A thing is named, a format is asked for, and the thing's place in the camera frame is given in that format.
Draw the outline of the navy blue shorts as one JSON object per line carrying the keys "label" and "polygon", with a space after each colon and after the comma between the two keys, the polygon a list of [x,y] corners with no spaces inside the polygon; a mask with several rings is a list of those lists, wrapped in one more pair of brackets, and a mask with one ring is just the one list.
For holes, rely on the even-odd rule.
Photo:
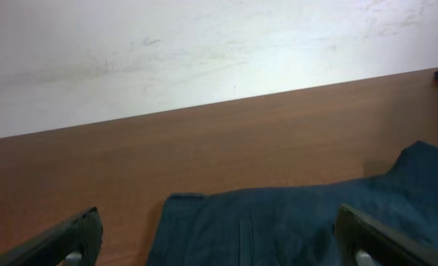
{"label": "navy blue shorts", "polygon": [[330,185],[172,194],[149,265],[339,265],[346,203],[438,251],[438,148],[418,141],[385,174]]}

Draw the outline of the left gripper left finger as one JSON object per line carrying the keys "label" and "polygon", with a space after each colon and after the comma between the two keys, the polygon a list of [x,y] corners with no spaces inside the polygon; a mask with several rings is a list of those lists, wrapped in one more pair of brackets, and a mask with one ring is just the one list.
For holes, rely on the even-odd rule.
{"label": "left gripper left finger", "polygon": [[87,208],[0,255],[0,266],[94,266],[103,225],[96,207]]}

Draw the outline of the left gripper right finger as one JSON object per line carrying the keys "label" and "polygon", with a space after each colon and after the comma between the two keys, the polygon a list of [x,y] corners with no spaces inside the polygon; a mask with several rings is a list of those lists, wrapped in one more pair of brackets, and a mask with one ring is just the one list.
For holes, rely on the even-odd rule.
{"label": "left gripper right finger", "polygon": [[342,204],[334,223],[343,265],[438,266],[438,252]]}

